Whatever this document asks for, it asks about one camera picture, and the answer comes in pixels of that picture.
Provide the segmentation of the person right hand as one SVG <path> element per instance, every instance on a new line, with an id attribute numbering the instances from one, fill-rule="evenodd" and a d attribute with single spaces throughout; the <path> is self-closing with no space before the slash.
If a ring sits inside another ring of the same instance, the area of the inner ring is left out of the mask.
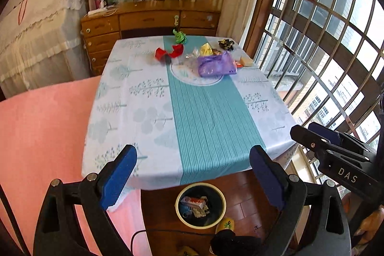
<path id="1" fill-rule="evenodd" d="M 351 235 L 351 255 L 383 255 L 383 205 L 349 192 L 342 198 Z"/>

